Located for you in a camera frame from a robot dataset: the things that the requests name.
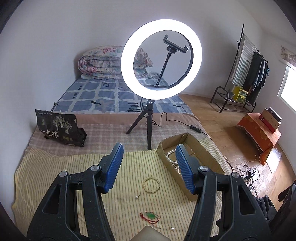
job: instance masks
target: black metal rack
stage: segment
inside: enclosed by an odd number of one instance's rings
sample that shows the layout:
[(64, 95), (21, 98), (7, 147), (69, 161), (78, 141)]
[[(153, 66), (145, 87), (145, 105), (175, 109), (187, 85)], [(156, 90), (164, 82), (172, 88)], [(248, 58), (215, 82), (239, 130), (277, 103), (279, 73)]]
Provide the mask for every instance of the black metal rack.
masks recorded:
[[(234, 67), (234, 64), (235, 64), (235, 60), (237, 58), (237, 55), (238, 55), (238, 52), (239, 52), (239, 46), (241, 44), (241, 41), (242, 41), (242, 36), (244, 35), (244, 24), (242, 25), (242, 32), (241, 32), (241, 37), (240, 37), (240, 40), (238, 42), (238, 47), (237, 47), (237, 53), (235, 55), (235, 58), (234, 58), (234, 62), (233, 62), (233, 65), (232, 65), (232, 68), (230, 70), (230, 73), (229, 73), (229, 76), (228, 76), (228, 79), (224, 85), (224, 87), (222, 86), (218, 86), (213, 94), (213, 97), (210, 101), (210, 103), (214, 103), (216, 106), (218, 106), (218, 108), (220, 109), (220, 113), (222, 113), (223, 110), (231, 110), (231, 111), (237, 111), (237, 112), (246, 112), (246, 113), (252, 113), (256, 107), (256, 102), (254, 105), (252, 105), (251, 103), (249, 103), (247, 100), (245, 100), (243, 103), (241, 102), (238, 102), (238, 101), (235, 101), (235, 100), (232, 100), (229, 98), (229, 93), (228, 91), (226, 90), (226, 86), (228, 84), (228, 81), (229, 81), (229, 78), (231, 76), (231, 73), (232, 73), (232, 70), (233, 70), (233, 67)], [(218, 92), (219, 89), (222, 89), (225, 93), (221, 93), (221, 92)], [(214, 101), (214, 98), (216, 96), (216, 94), (218, 94), (219, 96), (221, 96), (225, 101), (224, 102), (217, 102), (217, 101)], [(232, 106), (236, 106), (236, 107), (241, 107), (242, 109), (241, 110), (234, 110), (234, 109), (225, 109), (225, 106), (226, 105), (232, 105)], [(249, 110), (246, 106), (250, 106), (252, 107), (252, 110)]]

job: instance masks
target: tripod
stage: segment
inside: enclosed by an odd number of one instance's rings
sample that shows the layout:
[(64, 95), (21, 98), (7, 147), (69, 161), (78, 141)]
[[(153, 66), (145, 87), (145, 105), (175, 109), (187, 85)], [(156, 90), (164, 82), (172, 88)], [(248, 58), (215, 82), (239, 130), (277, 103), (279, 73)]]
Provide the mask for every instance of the tripod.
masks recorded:
[[(166, 88), (166, 86), (159, 86), (160, 80), (163, 76), (163, 73), (165, 71), (165, 68), (168, 64), (168, 60), (170, 59), (172, 54), (175, 54), (178, 51), (181, 53), (186, 53), (188, 48), (185, 46), (184, 48), (179, 47), (178, 45), (172, 43), (171, 41), (167, 40), (168, 35), (165, 35), (163, 38), (163, 42), (168, 45), (167, 51), (168, 55), (165, 59), (163, 68), (161, 70), (161, 73), (159, 75), (158, 81), (155, 86), (152, 86), (154, 88)], [(139, 123), (139, 121), (147, 114), (147, 150), (151, 150), (151, 139), (152, 139), (152, 114), (153, 114), (153, 105), (154, 100), (147, 100), (146, 108), (139, 114), (139, 116), (136, 118), (135, 122), (131, 125), (129, 130), (126, 132), (127, 134), (130, 134), (130, 132), (133, 130), (133, 128)]]

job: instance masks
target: metal rivet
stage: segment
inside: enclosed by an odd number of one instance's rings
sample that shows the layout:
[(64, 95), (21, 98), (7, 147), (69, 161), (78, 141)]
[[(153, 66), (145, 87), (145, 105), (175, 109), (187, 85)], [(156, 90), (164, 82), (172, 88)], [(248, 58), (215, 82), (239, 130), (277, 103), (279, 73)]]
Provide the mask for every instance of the metal rivet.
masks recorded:
[(60, 177), (65, 177), (65, 176), (67, 176), (67, 172), (66, 172), (66, 171), (61, 171), (61, 172), (59, 173), (59, 176), (60, 176)]
[(200, 170), (201, 170), (202, 172), (207, 172), (207, 171), (209, 170), (209, 168), (206, 167), (206, 166), (201, 166), (201, 167), (200, 167)]
[(91, 170), (92, 171), (98, 171), (100, 169), (100, 167), (98, 166), (98, 165), (93, 165), (92, 167), (91, 167)]
[(240, 175), (239, 175), (237, 172), (233, 172), (233, 173), (231, 173), (231, 175), (232, 175), (233, 177), (235, 177), (235, 178), (240, 177)]

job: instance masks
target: pearl necklace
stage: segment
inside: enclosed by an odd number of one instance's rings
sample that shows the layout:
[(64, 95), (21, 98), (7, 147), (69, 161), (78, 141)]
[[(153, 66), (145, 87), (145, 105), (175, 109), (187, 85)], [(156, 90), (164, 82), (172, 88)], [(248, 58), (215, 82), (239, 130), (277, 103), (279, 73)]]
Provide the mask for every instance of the pearl necklace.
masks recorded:
[(179, 175), (182, 176), (182, 174), (181, 174), (181, 170), (180, 170), (180, 167), (179, 167), (179, 165), (178, 165), (178, 162), (176, 162), (176, 161), (172, 161), (172, 160), (169, 158), (169, 155), (172, 154), (172, 153), (174, 153), (174, 152), (176, 152), (176, 149), (171, 150), (170, 152), (168, 152), (168, 153), (166, 154), (165, 157), (166, 157), (167, 160), (172, 164), (173, 168), (179, 173)]

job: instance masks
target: ring light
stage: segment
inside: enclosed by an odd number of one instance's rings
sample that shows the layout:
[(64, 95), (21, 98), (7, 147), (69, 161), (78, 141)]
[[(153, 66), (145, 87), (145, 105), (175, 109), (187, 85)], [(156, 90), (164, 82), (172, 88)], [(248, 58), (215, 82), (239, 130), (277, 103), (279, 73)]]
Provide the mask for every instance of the ring light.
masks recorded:
[[(144, 87), (137, 80), (133, 61), (140, 45), (154, 33), (164, 30), (176, 31), (184, 35), (190, 42), (193, 49), (193, 62), (190, 71), (182, 82), (170, 89), (149, 89)], [(202, 61), (202, 47), (196, 33), (186, 24), (172, 19), (160, 19), (149, 22), (136, 30), (124, 46), (121, 56), (121, 72), (126, 85), (135, 94), (146, 99), (166, 99), (177, 95), (187, 88), (196, 77)]]

